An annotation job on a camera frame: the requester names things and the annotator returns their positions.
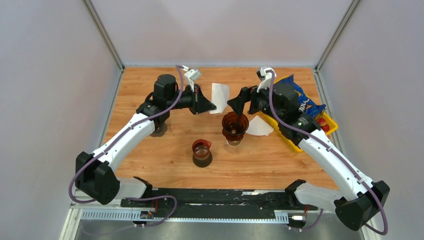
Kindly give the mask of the amber coffee dripper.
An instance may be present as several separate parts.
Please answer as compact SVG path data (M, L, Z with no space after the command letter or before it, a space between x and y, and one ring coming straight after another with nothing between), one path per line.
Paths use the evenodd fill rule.
M234 111L231 111L223 116L221 125L222 134L226 140L236 139L242 141L248 129L249 120L243 113L241 116L237 116Z

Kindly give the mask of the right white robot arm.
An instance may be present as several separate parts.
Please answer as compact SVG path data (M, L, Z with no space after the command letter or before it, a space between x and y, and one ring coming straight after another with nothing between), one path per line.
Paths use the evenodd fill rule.
M311 156L336 183L339 190L314 186L304 180L295 181L285 195L292 209L312 205L336 214L349 229L357 231L380 213L383 230L388 233L388 220L384 204L390 192L383 181L374 181L355 167L329 140L318 122L299 109L299 94L291 84L276 83L271 87L243 87L238 96L227 104L241 115L250 103L250 115L261 112L278 122L280 132L305 153Z

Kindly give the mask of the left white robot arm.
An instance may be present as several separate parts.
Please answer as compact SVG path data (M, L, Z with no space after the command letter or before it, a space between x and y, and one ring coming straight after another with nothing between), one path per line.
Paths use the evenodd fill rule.
M83 151L76 157L73 185L88 195L90 202L106 205L114 199L133 198L140 207L149 206L153 193L147 190L147 181L116 177L123 160L144 138L165 128L171 110L189 109L198 115L216 108L198 84L180 89L173 75L158 76L153 91L118 133L92 153Z

